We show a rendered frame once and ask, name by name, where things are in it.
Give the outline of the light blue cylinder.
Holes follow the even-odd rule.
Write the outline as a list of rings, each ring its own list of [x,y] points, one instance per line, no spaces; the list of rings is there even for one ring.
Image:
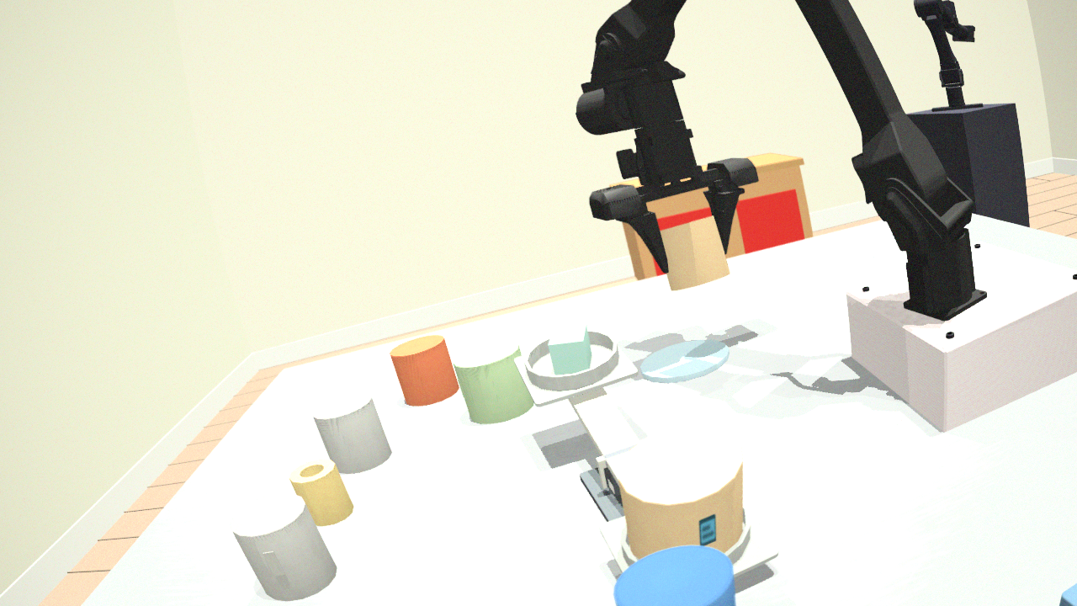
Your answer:
[[[616,606],[737,606],[732,563],[711,547],[673,547],[637,561],[614,587]]]

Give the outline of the orange cylinder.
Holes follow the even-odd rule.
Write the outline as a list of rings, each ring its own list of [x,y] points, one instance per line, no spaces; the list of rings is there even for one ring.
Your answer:
[[[409,406],[443,401],[460,389],[443,335],[406,341],[393,348],[390,354]]]

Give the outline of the pale green cylinder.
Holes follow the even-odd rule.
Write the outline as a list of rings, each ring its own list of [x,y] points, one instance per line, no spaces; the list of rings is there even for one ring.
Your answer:
[[[454,360],[454,374],[475,423],[501,423],[532,409],[533,399],[514,360],[522,357],[517,343],[472,348]]]

